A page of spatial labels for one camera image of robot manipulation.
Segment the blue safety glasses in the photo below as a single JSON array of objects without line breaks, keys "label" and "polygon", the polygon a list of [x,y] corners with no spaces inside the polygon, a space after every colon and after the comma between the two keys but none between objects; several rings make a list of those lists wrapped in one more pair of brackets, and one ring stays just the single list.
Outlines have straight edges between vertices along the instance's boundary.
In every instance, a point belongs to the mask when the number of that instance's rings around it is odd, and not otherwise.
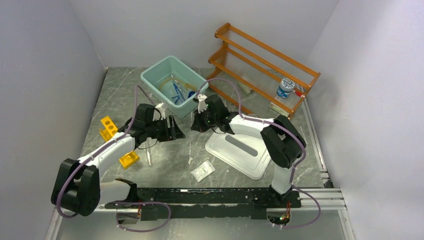
[{"label": "blue safety glasses", "polygon": [[175,82],[173,82],[172,85],[175,90],[175,96],[172,97],[174,104],[175,105],[183,104],[187,100],[185,93]]}]

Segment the blue item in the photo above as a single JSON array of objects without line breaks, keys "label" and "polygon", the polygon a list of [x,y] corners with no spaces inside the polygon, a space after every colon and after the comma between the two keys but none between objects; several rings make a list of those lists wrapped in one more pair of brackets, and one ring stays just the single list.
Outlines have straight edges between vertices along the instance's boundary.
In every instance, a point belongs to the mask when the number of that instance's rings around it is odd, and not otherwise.
[{"label": "blue item", "polygon": [[190,90],[190,91],[188,92],[187,99],[191,98],[191,97],[192,97],[192,96],[194,96],[195,94],[196,94],[196,92],[195,92],[194,90]]}]

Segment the yellow rubber tubing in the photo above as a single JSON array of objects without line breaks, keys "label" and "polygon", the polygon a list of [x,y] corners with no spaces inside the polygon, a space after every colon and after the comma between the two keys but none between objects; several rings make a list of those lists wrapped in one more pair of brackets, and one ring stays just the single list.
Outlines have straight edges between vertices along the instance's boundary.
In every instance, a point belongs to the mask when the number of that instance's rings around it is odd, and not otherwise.
[{"label": "yellow rubber tubing", "polygon": [[[183,81],[183,80],[181,80],[181,79],[178,79],[178,78],[176,78],[177,79],[177,81],[179,82],[179,84],[181,85],[181,88],[182,88],[182,90],[185,92],[185,93],[188,93],[189,91],[195,91],[196,90],[196,88],[195,88],[195,86],[194,85],[192,85],[192,84],[190,84],[190,83],[188,83],[188,82],[186,82],[186,81]],[[164,93],[165,92],[165,88],[166,87],[169,87],[169,86],[172,86],[173,85],[173,82],[172,82],[172,80],[171,80],[171,77],[169,77],[169,78],[167,78],[167,79],[165,79],[160,85],[159,85],[159,87],[158,87],[158,90],[161,92],[161,93]]]}]

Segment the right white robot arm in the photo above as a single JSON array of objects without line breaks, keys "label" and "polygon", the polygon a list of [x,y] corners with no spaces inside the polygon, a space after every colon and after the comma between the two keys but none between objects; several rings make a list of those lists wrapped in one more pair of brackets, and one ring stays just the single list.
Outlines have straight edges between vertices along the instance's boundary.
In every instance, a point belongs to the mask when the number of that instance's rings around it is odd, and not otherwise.
[{"label": "right white robot arm", "polygon": [[216,94],[200,94],[193,100],[197,110],[191,130],[200,133],[218,130],[223,135],[244,135],[261,142],[275,164],[270,202],[275,207],[287,203],[288,193],[293,189],[296,161],[306,156],[306,142],[290,120],[283,115],[266,119],[231,112]]}]

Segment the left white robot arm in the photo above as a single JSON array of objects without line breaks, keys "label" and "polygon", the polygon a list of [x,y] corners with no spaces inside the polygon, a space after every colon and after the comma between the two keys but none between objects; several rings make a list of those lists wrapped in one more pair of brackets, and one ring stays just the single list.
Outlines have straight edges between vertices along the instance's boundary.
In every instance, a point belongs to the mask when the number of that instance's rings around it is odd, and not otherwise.
[{"label": "left white robot arm", "polygon": [[110,140],[85,156],[67,158],[60,164],[51,203],[64,218],[68,215],[63,209],[74,215],[88,216],[97,206],[108,203],[117,202],[132,208],[139,200],[137,184],[122,178],[101,183],[101,177],[147,139],[168,142],[185,137],[172,115],[166,115],[154,105],[140,103],[133,117]]}]

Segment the metal crucible tongs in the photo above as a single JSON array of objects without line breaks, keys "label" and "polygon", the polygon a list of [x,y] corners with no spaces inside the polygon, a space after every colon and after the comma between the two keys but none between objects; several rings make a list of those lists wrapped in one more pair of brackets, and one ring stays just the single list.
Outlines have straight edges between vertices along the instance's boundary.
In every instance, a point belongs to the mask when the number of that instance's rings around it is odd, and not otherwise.
[{"label": "metal crucible tongs", "polygon": [[178,102],[180,102],[181,104],[184,103],[187,99],[188,96],[187,94],[183,91],[180,83],[178,82],[178,80],[174,77],[173,74],[170,75],[171,76],[171,80],[172,80],[172,85],[175,89],[175,93],[176,96],[172,97],[172,99],[174,99],[174,103],[177,104]]}]

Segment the small white plastic bag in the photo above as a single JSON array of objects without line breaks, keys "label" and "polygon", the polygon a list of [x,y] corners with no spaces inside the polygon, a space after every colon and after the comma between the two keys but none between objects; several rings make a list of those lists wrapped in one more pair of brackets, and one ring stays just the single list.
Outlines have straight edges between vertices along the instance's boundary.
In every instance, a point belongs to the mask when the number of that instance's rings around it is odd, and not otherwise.
[{"label": "small white plastic bag", "polygon": [[199,167],[192,170],[190,173],[194,176],[196,181],[199,183],[207,176],[212,174],[215,171],[215,167],[211,164],[209,160],[203,162]]}]

